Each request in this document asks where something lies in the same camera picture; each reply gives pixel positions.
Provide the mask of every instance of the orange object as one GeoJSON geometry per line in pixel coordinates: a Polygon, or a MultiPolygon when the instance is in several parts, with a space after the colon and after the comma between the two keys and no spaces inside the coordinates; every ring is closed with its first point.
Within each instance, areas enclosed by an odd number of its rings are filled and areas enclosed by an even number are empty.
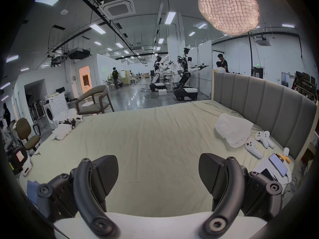
{"type": "Polygon", "coordinates": [[[288,158],[287,156],[281,155],[280,153],[278,153],[278,156],[281,157],[282,160],[287,161],[287,163],[290,163],[290,158],[288,158]]]}

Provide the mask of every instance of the wooden chair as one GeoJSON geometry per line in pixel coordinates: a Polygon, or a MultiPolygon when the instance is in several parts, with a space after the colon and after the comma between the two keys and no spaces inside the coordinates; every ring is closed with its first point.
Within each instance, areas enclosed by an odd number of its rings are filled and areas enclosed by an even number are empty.
{"type": "Polygon", "coordinates": [[[110,105],[112,111],[114,111],[110,97],[108,95],[108,89],[106,85],[101,85],[94,87],[87,92],[85,92],[82,96],[78,98],[78,100],[75,102],[77,111],[79,115],[84,115],[84,114],[98,114],[98,113],[105,113],[105,109],[110,105]],[[94,95],[100,94],[99,95],[99,102],[95,102],[94,95]],[[90,106],[79,106],[79,102],[83,101],[84,99],[88,98],[89,96],[92,97],[93,104],[90,106]],[[103,101],[103,98],[107,96],[108,102],[103,101]]]}

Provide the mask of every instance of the person in black shirt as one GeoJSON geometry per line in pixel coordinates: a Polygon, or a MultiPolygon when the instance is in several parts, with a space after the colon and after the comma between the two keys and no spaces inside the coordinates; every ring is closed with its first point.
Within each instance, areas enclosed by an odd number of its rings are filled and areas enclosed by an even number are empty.
{"type": "Polygon", "coordinates": [[[222,66],[223,68],[225,68],[226,73],[229,73],[229,71],[228,71],[228,64],[227,64],[227,61],[224,59],[223,54],[218,54],[217,57],[220,59],[220,61],[221,61],[221,66],[222,66]]]}
{"type": "Polygon", "coordinates": [[[113,76],[113,79],[114,79],[115,89],[118,89],[119,87],[118,87],[117,79],[118,79],[118,77],[119,77],[119,73],[118,73],[116,67],[113,67],[112,76],[113,76]]]}

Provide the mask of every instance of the blue cloth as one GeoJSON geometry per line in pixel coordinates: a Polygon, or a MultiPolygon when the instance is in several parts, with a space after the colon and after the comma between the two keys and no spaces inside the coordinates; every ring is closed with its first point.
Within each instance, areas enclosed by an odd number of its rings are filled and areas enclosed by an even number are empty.
{"type": "Polygon", "coordinates": [[[27,197],[36,205],[38,205],[38,194],[37,187],[40,185],[37,181],[29,181],[26,185],[26,195],[27,197]]]}

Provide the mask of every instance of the white box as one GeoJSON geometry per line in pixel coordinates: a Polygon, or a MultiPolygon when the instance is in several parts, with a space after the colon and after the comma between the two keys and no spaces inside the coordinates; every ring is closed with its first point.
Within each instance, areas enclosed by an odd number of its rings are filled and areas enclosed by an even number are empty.
{"type": "Polygon", "coordinates": [[[159,90],[159,96],[167,95],[167,90],[159,90]]]}

